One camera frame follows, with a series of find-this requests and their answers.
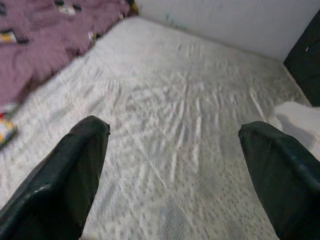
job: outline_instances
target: purple bedding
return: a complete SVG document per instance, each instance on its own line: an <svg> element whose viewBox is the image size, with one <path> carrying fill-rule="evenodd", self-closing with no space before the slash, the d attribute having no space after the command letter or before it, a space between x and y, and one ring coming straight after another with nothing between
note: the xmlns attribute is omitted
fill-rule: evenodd
<svg viewBox="0 0 320 240"><path fill-rule="evenodd" d="M76 11L64 13L57 4ZM105 33L130 10L126 0L0 0L0 7L0 32L10 30L17 40L0 41L0 107L23 101L88 51L90 32Z"/></svg>

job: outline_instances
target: white wall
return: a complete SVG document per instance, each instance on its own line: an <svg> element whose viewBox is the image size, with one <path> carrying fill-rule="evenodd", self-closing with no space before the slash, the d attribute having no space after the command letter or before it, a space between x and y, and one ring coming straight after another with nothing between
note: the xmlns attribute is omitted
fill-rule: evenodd
<svg viewBox="0 0 320 240"><path fill-rule="evenodd" d="M320 0L136 0L140 14L283 61Z"/></svg>

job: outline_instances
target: black door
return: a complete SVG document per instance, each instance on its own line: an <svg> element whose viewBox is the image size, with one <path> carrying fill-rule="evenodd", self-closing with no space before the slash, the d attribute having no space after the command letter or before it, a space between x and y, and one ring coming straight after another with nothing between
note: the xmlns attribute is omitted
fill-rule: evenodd
<svg viewBox="0 0 320 240"><path fill-rule="evenodd" d="M297 41L284 65L313 106L320 106L320 11Z"/></svg>

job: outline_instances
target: white fabric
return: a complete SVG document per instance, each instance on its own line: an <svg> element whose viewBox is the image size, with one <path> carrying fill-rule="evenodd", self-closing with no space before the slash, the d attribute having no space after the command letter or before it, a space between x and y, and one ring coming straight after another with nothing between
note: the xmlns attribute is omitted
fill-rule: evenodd
<svg viewBox="0 0 320 240"><path fill-rule="evenodd" d="M320 107L285 102L274 108L269 122L296 138L320 161Z"/></svg>
<svg viewBox="0 0 320 240"><path fill-rule="evenodd" d="M111 135L87 239L277 239L238 130L289 100L304 97L276 61L126 19L19 108L19 135L0 152L0 207L95 115Z"/></svg>

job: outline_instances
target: mattress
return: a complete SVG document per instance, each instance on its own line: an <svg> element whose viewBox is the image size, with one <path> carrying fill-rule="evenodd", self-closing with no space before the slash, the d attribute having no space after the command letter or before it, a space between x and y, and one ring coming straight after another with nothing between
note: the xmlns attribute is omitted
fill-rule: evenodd
<svg viewBox="0 0 320 240"><path fill-rule="evenodd" d="M111 135L84 239L277 239L238 140L285 101L308 104L282 64L132 17L13 117L0 207L88 115Z"/></svg>

